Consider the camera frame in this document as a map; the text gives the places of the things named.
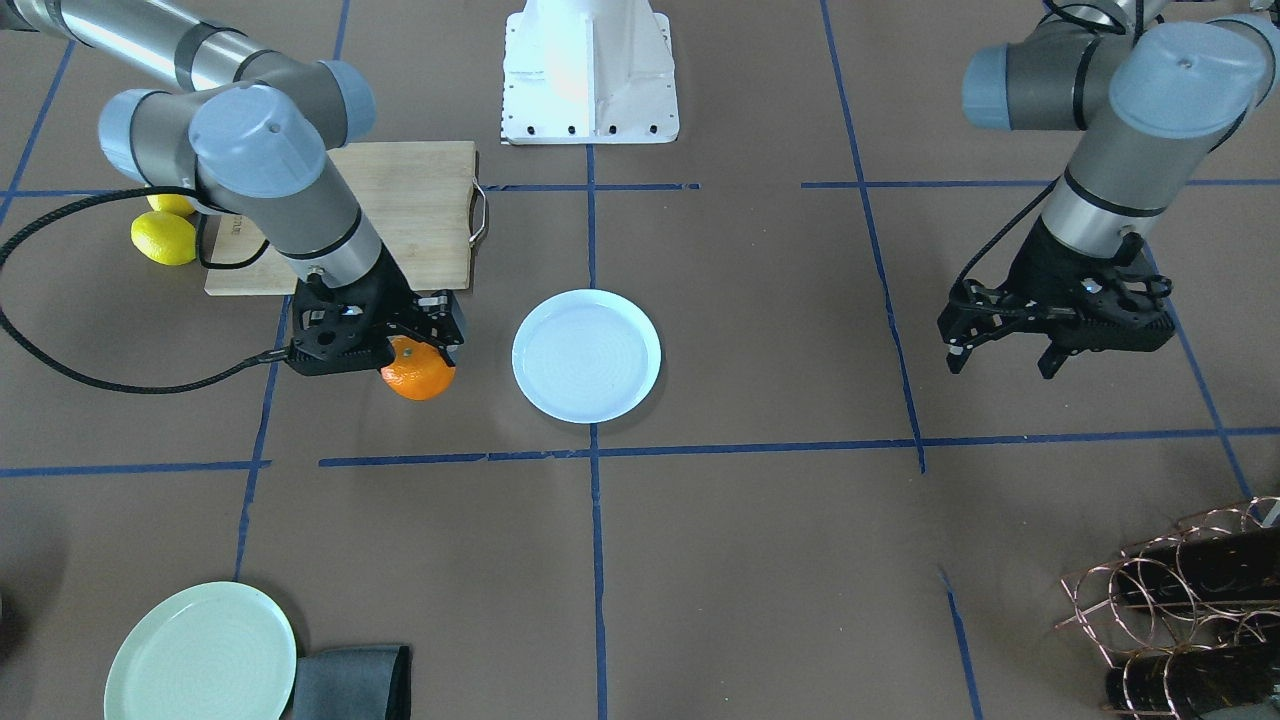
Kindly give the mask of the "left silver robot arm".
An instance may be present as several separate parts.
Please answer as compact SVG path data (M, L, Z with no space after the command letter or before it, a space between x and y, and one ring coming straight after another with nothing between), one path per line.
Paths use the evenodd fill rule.
M961 270L937 325L947 365L1009 334L1042 334L1052 378L1083 352L1153 352L1175 334L1171 281L1146 259L1158 219L1201 163L1277 92L1277 24L1254 13L1161 23L1161 1L1051 1L1019 44L963 78L975 127L1078 131L1006 279Z

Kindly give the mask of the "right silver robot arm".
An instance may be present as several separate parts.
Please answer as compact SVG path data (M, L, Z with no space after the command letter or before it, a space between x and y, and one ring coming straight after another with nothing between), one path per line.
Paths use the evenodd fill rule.
M453 365L465 341L454 295L410 288L330 158L376 119L372 91L352 65L297 61L168 1L5 1L3 28L96 47L175 86L118 94L100 114L102 152L133 190L31 222L3 245L4 256L73 213L178 193L198 210L251 220L296 274L288 343L247 357L241 369L381 369L393 363L397 337Z

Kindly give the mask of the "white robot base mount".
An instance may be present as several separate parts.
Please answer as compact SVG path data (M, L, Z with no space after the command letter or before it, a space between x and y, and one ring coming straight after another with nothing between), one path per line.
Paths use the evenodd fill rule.
M527 1L506 19L502 68L502 143L680 136L672 28L649 1Z

